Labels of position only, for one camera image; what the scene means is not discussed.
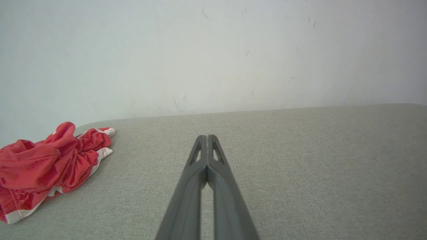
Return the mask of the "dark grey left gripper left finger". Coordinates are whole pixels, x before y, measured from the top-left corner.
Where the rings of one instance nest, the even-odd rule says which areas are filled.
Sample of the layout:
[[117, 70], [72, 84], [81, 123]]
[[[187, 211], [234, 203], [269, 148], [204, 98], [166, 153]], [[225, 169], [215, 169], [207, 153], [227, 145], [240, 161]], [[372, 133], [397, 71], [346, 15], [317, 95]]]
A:
[[207, 136], [196, 138], [156, 240], [200, 240], [201, 191], [207, 178]]

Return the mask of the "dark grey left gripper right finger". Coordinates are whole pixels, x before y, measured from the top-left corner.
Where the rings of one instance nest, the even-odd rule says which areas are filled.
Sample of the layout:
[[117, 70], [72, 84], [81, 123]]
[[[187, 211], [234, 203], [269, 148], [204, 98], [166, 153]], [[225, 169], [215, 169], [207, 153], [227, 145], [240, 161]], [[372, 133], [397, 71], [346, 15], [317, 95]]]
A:
[[207, 182], [212, 189], [215, 240], [259, 240], [258, 231], [218, 137], [207, 137]]

